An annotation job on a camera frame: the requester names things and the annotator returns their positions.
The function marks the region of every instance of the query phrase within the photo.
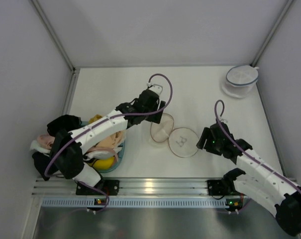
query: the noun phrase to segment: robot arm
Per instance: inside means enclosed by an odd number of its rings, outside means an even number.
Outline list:
[[[234,140],[227,125],[219,123]],[[223,155],[236,164],[237,168],[221,179],[224,194],[239,192],[247,195],[267,209],[286,233],[292,236],[301,233],[301,186],[275,172],[245,140],[234,140],[246,152],[243,154],[228,136],[216,123],[204,128],[197,144],[198,148]]]
[[[143,114],[158,111],[165,106],[159,97],[163,88],[148,83],[134,103],[123,103],[102,119],[70,132],[60,130],[55,137],[50,157],[66,179],[84,182],[90,187],[98,187],[101,175],[83,162],[83,154],[109,135],[140,124],[143,120],[159,123],[163,111],[156,114]]]

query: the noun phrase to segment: yellow object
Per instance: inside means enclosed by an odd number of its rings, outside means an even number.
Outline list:
[[[112,167],[114,160],[114,156],[108,159],[98,159],[93,163],[92,167],[96,170],[106,170]]]
[[[100,116],[100,115],[95,115],[93,118],[91,118],[90,120],[89,120],[89,123],[93,123],[93,122],[95,122],[95,121],[98,121],[99,119],[101,119],[102,118],[102,116]]]

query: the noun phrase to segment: pile of clothes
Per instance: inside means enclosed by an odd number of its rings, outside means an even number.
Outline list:
[[[32,141],[30,150],[36,151],[32,155],[34,166],[45,181],[49,180],[44,175],[44,172],[51,161],[49,155],[57,132],[61,129],[72,131],[98,121],[101,118],[102,116],[96,115],[88,122],[82,122],[81,118],[77,116],[64,115],[58,117],[47,125],[48,134],[39,135],[36,140]],[[97,171],[110,169],[118,163],[118,153],[122,150],[125,137],[125,130],[106,137],[83,155],[83,161]],[[58,168],[52,165],[48,173],[53,174],[57,171]]]

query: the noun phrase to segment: black cloth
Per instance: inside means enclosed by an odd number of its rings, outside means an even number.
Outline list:
[[[48,181],[50,178],[45,177],[44,172],[47,165],[49,165],[51,161],[50,157],[44,155],[43,153],[35,152],[34,154],[32,154],[32,158],[34,160],[34,166],[36,170],[41,174],[44,181]],[[58,171],[57,167],[53,164],[49,169],[48,174],[53,174],[57,171]]]
[[[82,121],[80,117],[63,115],[48,123],[47,132],[55,137],[58,131],[65,129],[67,132],[81,127]]]

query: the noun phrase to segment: yellow ball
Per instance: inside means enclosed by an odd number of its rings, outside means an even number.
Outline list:
[[[112,166],[114,160],[115,160],[114,156],[108,159],[96,160],[95,163],[93,164],[93,168],[96,170],[107,170]]]

